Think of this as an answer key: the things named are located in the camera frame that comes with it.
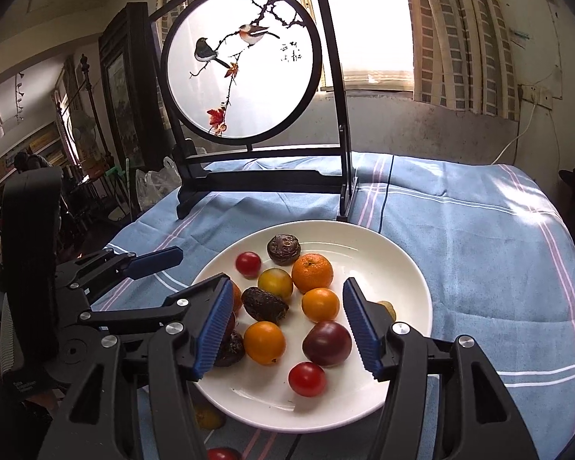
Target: bird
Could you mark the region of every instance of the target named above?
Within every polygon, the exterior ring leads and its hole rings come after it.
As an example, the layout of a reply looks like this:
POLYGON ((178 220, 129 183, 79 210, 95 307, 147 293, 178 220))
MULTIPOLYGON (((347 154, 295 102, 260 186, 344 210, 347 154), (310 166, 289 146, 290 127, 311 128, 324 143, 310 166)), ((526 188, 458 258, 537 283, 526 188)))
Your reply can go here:
POLYGON ((268 27, 254 26, 253 24, 243 24, 238 28, 238 35, 241 36, 241 39, 249 46, 254 46, 264 37, 264 35, 267 34, 280 39, 279 36, 268 31, 268 27))
POLYGON ((230 69, 230 66, 226 64, 224 61, 217 58, 217 52, 211 48, 206 38, 198 38, 196 41, 196 48, 194 50, 194 58, 198 62, 211 62, 215 61, 220 63, 226 69, 230 69))

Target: orange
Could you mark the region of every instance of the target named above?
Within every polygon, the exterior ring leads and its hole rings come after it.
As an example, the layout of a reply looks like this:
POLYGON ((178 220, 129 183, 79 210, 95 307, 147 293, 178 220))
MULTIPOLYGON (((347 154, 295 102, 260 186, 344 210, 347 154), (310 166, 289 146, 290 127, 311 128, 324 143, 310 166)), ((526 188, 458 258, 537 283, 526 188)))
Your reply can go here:
POLYGON ((277 325, 270 321, 259 321, 245 331, 243 336, 245 352, 261 365, 271 365, 285 353, 286 338, 277 325))
POLYGON ((318 287, 330 287, 333 278, 332 265, 321 254, 300 256, 292 266, 292 280, 303 294, 318 287))
POLYGON ((234 304, 232 305, 232 311, 236 315, 238 310, 241 309, 243 301, 241 301, 241 289, 238 288, 234 282, 232 282, 232 295, 234 296, 234 304))
POLYGON ((313 323, 334 320, 340 309, 341 303, 330 289, 320 287, 302 296, 302 312, 313 323))

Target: window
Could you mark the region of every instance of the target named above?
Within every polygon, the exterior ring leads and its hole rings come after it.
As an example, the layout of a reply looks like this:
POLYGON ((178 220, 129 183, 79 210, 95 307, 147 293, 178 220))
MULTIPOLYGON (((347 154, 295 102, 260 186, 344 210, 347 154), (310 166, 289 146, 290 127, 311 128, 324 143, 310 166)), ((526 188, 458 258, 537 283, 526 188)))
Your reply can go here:
POLYGON ((64 129, 66 130, 66 141, 68 142, 68 146, 75 160, 75 163, 79 164, 80 159, 77 152, 77 146, 75 144, 75 138, 72 134, 71 110, 69 109, 68 95, 66 93, 64 93, 64 96, 62 97, 60 108, 62 110, 62 121, 64 123, 64 129))
MULTIPOLYGON (((317 0, 300 0, 322 35, 322 89, 332 88, 317 0)), ((413 89, 408 0, 329 0, 348 89, 413 89)))

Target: purple tomato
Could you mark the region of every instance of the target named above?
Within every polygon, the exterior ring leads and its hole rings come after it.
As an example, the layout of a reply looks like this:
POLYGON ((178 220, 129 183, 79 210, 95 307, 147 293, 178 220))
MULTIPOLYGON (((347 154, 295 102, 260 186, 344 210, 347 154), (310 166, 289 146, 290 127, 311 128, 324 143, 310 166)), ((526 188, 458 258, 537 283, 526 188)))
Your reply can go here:
POLYGON ((321 367, 339 365, 351 353, 351 335, 340 323, 321 321, 302 341, 302 352, 321 367))

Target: electrical outlet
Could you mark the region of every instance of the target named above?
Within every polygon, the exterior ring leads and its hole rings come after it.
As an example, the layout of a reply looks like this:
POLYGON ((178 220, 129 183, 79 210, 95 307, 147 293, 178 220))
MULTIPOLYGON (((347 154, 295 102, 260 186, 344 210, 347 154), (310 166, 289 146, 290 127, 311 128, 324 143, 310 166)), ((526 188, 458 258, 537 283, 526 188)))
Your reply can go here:
POLYGON ((541 105, 546 109, 553 109, 553 94, 544 86, 538 85, 523 85, 522 86, 522 99, 531 104, 541 105))
POLYGON ((547 89, 544 86, 539 88, 539 105, 544 106, 545 108, 552 110, 554 104, 552 103, 553 95, 551 90, 547 89))

